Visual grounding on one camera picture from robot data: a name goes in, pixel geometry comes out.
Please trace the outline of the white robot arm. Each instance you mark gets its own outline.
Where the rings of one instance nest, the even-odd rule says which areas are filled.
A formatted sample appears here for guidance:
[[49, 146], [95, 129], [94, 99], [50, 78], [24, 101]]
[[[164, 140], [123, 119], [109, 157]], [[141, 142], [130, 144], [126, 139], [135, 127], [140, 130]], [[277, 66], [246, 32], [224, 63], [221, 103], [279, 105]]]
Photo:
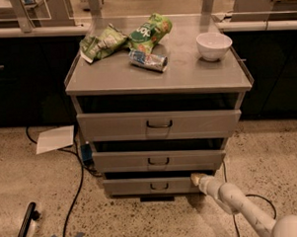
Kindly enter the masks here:
[[259, 237], [297, 237], [297, 215], [273, 219], [232, 183], [221, 183], [214, 176], [199, 173], [192, 173], [190, 178], [228, 214], [241, 213]]

